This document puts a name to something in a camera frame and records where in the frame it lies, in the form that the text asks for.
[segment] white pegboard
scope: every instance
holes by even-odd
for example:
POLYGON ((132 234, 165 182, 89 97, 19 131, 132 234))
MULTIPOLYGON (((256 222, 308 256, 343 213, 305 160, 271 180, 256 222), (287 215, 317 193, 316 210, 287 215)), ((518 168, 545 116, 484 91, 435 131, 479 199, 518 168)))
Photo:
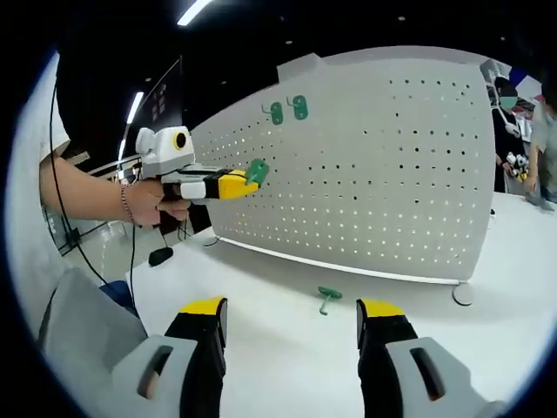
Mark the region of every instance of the white pegboard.
POLYGON ((389 59, 320 64, 192 132, 198 161, 271 166, 257 194, 209 205, 215 233, 373 271, 468 280, 493 190, 489 100, 477 67, 389 59), (292 101, 305 97, 308 117, 292 101), (284 121, 268 109, 280 102, 284 121))

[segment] bracelet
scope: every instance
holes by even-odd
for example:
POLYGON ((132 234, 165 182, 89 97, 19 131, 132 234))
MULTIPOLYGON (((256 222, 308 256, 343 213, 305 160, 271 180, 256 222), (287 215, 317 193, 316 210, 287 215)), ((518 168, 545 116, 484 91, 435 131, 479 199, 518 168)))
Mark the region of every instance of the bracelet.
POLYGON ((133 213, 131 213, 130 206, 128 205, 128 199, 125 197, 125 189, 127 189, 130 185, 120 185, 120 200, 122 201, 122 206, 128 218, 132 224, 136 223, 136 220, 133 218, 133 213))

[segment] person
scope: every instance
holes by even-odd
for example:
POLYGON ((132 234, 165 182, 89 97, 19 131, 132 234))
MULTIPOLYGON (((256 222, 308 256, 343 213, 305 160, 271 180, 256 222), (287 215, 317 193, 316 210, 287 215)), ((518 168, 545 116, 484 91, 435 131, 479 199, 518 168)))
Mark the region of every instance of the person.
POLYGON ((534 108, 530 170, 526 191, 539 189, 543 199, 557 203, 557 77, 552 74, 541 86, 544 100, 534 108))
POLYGON ((184 200, 161 202, 163 187, 156 180, 140 181, 122 192, 120 185, 81 172, 60 157, 70 138, 60 118, 55 93, 58 60, 56 53, 20 115, 6 184, 3 222, 9 269, 34 340, 39 337, 58 281, 69 268, 48 233, 41 210, 42 201, 61 212, 54 168, 70 218, 122 221, 133 218, 139 225, 155 225, 161 211, 183 220, 188 207, 184 200))
POLYGON ((512 175, 513 168, 507 162, 507 154, 524 155, 524 145, 520 128, 513 115, 513 108, 518 101, 518 92, 506 79, 495 79, 498 105, 492 109, 493 130, 495 135, 495 181, 493 189, 496 192, 506 192, 505 173, 512 175))

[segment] table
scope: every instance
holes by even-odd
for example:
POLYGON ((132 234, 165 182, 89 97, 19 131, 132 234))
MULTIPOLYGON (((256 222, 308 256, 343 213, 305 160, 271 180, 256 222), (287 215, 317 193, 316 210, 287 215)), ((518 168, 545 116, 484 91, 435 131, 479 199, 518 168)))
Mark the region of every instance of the table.
POLYGON ((355 300, 400 306, 419 336, 431 336, 472 372, 488 400, 510 401, 538 366, 557 318, 557 214, 495 193, 474 303, 451 286, 387 280, 284 260, 214 241, 211 230, 174 246, 163 265, 134 268, 139 314, 163 334, 187 302, 229 299, 224 418, 360 417, 355 300), (317 287, 342 300, 319 314, 317 287))

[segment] pegboard leg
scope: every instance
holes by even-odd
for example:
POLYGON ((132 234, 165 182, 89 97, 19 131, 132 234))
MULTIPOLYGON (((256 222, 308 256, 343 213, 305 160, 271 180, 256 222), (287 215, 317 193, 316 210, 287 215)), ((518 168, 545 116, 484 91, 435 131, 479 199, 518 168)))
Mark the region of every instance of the pegboard leg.
POLYGON ((469 307, 473 303, 473 289, 468 283, 460 283, 453 288, 453 299, 462 307, 469 307))

